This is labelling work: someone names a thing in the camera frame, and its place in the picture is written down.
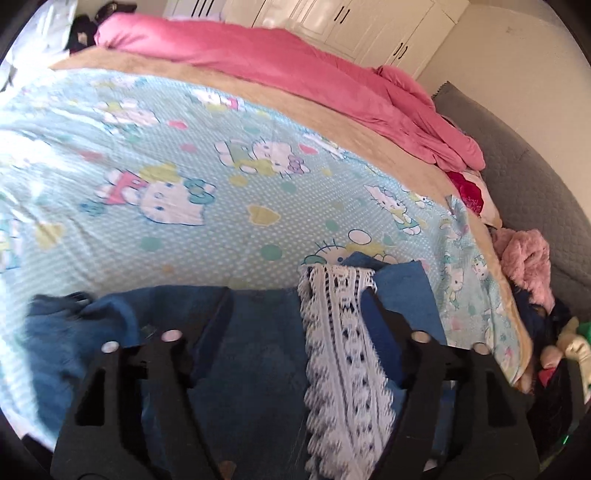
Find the lace ribbon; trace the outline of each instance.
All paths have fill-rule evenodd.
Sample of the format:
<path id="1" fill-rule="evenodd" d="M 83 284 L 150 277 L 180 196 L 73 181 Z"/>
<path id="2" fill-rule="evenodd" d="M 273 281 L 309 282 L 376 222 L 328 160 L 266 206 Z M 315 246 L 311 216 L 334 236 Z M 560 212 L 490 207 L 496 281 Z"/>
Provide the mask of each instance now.
<path id="1" fill-rule="evenodd" d="M 394 422 L 392 394 L 359 307 L 364 289 L 376 290 L 374 271 L 316 264 L 301 273 L 310 381 L 306 468 L 311 480 L 367 480 Z"/>

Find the black bag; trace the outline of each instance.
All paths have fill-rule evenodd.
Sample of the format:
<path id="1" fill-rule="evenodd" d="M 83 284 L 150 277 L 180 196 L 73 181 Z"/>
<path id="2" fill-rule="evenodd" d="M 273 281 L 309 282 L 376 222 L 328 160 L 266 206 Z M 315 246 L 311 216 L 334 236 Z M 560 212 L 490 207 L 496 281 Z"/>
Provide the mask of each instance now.
<path id="1" fill-rule="evenodd" d="M 107 18 L 113 15 L 115 12 L 121 12 L 124 14 L 132 14 L 138 8 L 137 4 L 125 4 L 121 2 L 109 2 L 102 6 L 95 15 L 95 22 L 97 25 L 103 23 Z"/>
<path id="2" fill-rule="evenodd" d="M 78 15 L 72 22 L 70 38 L 66 48 L 70 50 L 70 53 L 75 53 L 96 45 L 95 34 L 97 29 L 96 24 L 88 15 Z"/>

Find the beige blanket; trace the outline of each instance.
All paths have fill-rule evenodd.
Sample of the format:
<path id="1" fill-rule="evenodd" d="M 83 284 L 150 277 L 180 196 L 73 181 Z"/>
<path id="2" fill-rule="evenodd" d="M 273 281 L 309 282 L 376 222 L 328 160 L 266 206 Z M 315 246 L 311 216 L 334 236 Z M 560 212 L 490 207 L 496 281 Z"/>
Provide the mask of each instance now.
<path id="1" fill-rule="evenodd" d="M 250 102 L 278 110 L 296 122 L 316 130 L 341 147 L 351 150 L 382 171 L 396 177 L 411 190 L 428 196 L 442 205 L 447 205 L 445 197 L 448 195 L 453 194 L 459 197 L 455 187 L 438 167 L 418 160 L 390 140 L 340 113 L 290 93 L 240 80 L 213 70 L 102 48 L 88 48 L 57 63 L 53 68 L 96 68 L 133 74 L 150 74 L 224 90 Z M 492 248 L 491 237 L 486 226 L 472 212 L 470 212 L 469 220 L 476 243 L 486 259 L 491 274 L 501 287 L 505 311 L 518 333 L 521 347 L 521 367 L 519 370 L 519 376 L 521 376 L 531 358 L 531 339 L 519 318 L 511 288 L 501 273 L 501 266 Z"/>

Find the pink blanket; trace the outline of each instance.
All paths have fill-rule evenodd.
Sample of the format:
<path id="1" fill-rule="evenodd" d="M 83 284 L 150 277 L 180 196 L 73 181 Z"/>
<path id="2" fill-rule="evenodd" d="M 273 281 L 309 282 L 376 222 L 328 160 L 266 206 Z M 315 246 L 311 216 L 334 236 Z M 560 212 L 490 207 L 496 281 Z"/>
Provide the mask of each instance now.
<path id="1" fill-rule="evenodd" d="M 550 288 L 550 246 L 540 231 L 501 228 L 493 232 L 492 244 L 503 273 L 530 292 L 530 303 L 542 305 L 550 313 L 555 303 Z"/>
<path id="2" fill-rule="evenodd" d="M 477 143 L 449 125 L 423 89 L 393 67 L 363 69 L 286 30 L 114 14 L 96 44 L 189 63 L 313 100 L 446 171 L 485 163 Z"/>

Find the gray headboard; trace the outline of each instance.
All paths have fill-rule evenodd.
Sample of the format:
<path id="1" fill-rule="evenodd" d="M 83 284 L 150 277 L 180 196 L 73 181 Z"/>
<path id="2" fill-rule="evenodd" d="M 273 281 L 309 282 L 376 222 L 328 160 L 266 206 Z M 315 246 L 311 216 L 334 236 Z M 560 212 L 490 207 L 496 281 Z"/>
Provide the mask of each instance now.
<path id="1" fill-rule="evenodd" d="M 434 101 L 480 145 L 482 176 L 504 226 L 542 232 L 550 244 L 554 294 L 591 322 L 591 223 L 573 194 L 525 140 L 451 83 Z"/>

